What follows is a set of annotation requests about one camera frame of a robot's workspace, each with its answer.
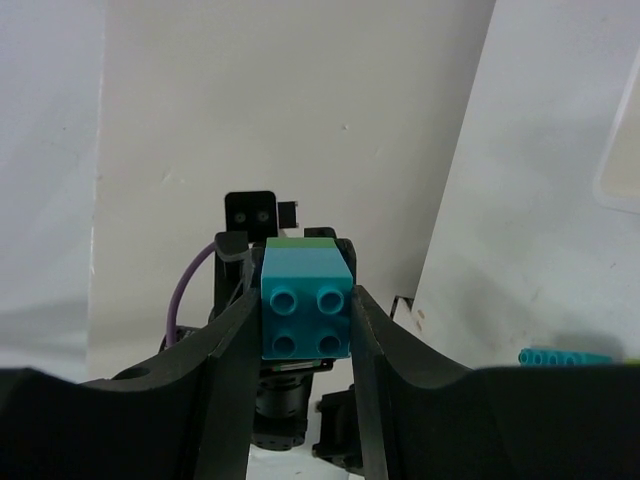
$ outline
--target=white wall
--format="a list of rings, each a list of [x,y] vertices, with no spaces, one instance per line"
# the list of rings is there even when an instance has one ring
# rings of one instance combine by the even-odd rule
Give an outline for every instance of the white wall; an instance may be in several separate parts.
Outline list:
[[[620,101],[601,170],[594,182],[598,201],[610,208],[640,213],[640,48]]]
[[[0,366],[86,375],[100,1],[0,1]]]
[[[414,304],[443,353],[640,356],[640,217],[592,190],[639,25],[635,0],[496,4]]]
[[[109,3],[92,375],[157,351],[171,291],[224,230],[232,190],[272,189],[299,201],[303,226],[353,239],[384,306],[413,294],[492,7]],[[181,323],[205,322],[211,290],[205,268]]]

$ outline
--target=green lego brick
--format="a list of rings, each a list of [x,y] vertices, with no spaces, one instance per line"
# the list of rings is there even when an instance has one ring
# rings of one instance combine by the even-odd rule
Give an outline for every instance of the green lego brick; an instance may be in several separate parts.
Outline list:
[[[333,238],[324,237],[272,237],[267,248],[337,248]]]

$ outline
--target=circular hole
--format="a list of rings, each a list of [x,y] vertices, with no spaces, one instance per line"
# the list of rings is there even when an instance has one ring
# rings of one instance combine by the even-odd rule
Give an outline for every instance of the circular hole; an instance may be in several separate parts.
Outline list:
[[[344,297],[337,290],[326,290],[318,295],[318,310],[325,315],[335,315],[344,306]]]
[[[151,370],[145,367],[131,367],[113,377],[113,380],[130,380],[132,378],[140,378],[148,375],[149,372],[151,372]]]
[[[262,223],[267,222],[269,221],[269,212],[261,210],[256,215],[256,218],[258,219],[259,222],[262,222]]]
[[[296,351],[296,344],[289,337],[279,337],[273,342],[273,351],[280,356],[290,357]]]
[[[318,344],[318,351],[322,355],[335,355],[339,348],[340,340],[338,337],[334,337],[333,335],[324,337]]]
[[[295,295],[288,290],[281,290],[271,295],[271,308],[278,315],[291,315],[298,306]]]

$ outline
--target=white backdrop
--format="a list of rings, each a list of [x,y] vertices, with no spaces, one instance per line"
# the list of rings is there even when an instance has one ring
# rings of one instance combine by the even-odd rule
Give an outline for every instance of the white backdrop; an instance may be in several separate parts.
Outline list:
[[[86,376],[104,9],[0,0],[0,365]]]
[[[640,216],[593,194],[639,26],[635,0],[496,5],[414,304],[446,355],[640,356]]]

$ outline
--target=lego brick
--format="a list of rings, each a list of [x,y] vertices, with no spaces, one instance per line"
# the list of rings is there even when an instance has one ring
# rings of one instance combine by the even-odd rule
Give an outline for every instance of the lego brick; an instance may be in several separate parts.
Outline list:
[[[352,288],[337,248],[268,243],[261,279],[262,358],[348,357]]]
[[[518,355],[520,365],[527,367],[602,365],[613,363],[606,355],[546,348],[524,348]]]
[[[337,248],[333,238],[274,237],[267,239],[268,248]]]

